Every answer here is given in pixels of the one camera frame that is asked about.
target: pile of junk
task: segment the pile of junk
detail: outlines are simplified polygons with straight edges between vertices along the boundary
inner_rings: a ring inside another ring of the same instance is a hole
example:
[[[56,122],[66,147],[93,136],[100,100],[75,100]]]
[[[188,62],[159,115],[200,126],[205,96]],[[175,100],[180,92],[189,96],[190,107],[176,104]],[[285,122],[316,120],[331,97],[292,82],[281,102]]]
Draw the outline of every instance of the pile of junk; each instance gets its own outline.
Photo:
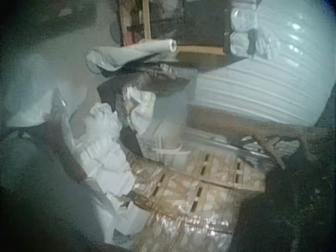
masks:
[[[35,125],[45,113],[61,120],[104,242],[141,252],[327,251],[330,16],[301,0],[168,2],[171,13],[165,1],[117,1],[124,46],[86,55],[105,81],[85,134],[73,136],[79,105],[62,90],[40,90],[29,114]]]

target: clutter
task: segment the clutter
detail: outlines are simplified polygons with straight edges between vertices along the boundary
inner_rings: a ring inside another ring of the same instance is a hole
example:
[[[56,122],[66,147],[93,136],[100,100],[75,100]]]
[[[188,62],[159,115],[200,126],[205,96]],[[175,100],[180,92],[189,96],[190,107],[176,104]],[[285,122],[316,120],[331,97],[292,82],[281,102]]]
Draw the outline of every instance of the clutter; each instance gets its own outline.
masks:
[[[140,232],[150,213],[135,206],[133,202],[126,202],[120,208],[115,228],[123,235],[134,235]]]
[[[255,43],[255,51],[249,53],[251,43]],[[230,49],[239,57],[250,58],[257,55],[264,59],[274,59],[280,53],[280,42],[262,29],[256,30],[255,41],[249,39],[248,33],[233,32],[230,36]]]
[[[183,246],[201,251],[202,242],[211,243],[206,251],[227,248],[240,202],[257,194],[201,181],[132,153],[128,160],[136,177],[134,200],[151,213],[136,251],[181,251]]]
[[[176,41],[172,39],[150,40],[125,47],[97,47],[88,53],[86,61],[90,70],[98,74],[99,68],[117,71],[131,61],[155,54],[175,52],[176,48]]]
[[[232,234],[186,224],[182,219],[153,214],[135,241],[135,251],[227,251]]]
[[[132,130],[142,134],[151,123],[154,103],[154,93],[125,86],[122,96],[117,96],[115,107],[124,126],[130,126]]]
[[[257,28],[256,4],[235,3],[231,10],[231,25],[236,32],[247,32]]]
[[[91,190],[92,202],[97,220],[104,235],[104,242],[113,244],[113,232],[116,225],[115,221],[118,219],[118,214],[95,179],[88,177],[83,181],[83,184],[88,186]]]
[[[125,154],[117,143],[121,129],[117,113],[108,104],[96,103],[85,118],[87,132],[75,140],[72,150],[88,177],[97,180],[106,194],[128,194],[134,176]]]
[[[143,156],[169,166],[175,155],[188,155],[189,150],[181,150],[182,130],[180,122],[153,120],[146,132],[136,136]]]

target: plastic bag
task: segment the plastic bag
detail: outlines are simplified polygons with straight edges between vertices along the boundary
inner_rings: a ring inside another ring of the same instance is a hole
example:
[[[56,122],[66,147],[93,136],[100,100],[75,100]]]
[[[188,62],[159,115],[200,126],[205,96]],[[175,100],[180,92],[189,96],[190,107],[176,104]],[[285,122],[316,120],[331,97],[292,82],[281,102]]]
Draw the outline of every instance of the plastic bag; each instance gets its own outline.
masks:
[[[155,94],[139,91],[131,85],[124,87],[122,93],[122,96],[117,96],[116,102],[120,120],[137,133],[144,133],[152,121]]]

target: concrete floor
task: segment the concrete floor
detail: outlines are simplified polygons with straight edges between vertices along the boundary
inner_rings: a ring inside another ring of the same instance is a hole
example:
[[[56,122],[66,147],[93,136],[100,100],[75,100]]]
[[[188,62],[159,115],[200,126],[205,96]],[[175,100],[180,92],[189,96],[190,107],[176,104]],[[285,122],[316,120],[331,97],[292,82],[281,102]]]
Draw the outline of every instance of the concrete floor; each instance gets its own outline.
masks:
[[[97,19],[94,25],[44,41],[33,50],[48,61],[62,82],[63,90],[67,90],[67,86],[75,92],[76,89],[88,90],[84,102],[70,120],[75,138],[85,133],[83,119],[92,106],[100,102],[96,88],[104,81],[103,76],[90,72],[85,61],[86,55],[93,47],[118,46],[110,35],[110,25],[116,20],[116,13],[110,8],[108,1],[97,0]],[[67,91],[62,95],[68,103],[72,103],[71,99],[75,97],[69,96]]]

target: corrugated metal sheet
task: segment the corrugated metal sheet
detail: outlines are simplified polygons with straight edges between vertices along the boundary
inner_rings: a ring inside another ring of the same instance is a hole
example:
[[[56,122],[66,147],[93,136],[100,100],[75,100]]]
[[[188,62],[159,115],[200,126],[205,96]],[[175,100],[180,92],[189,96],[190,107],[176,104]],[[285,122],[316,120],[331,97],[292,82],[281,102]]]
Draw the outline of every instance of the corrugated metal sheet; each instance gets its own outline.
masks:
[[[193,104],[258,120],[313,125],[335,82],[335,20],[318,1],[263,0],[258,28],[281,42],[273,60],[245,59],[197,77]]]

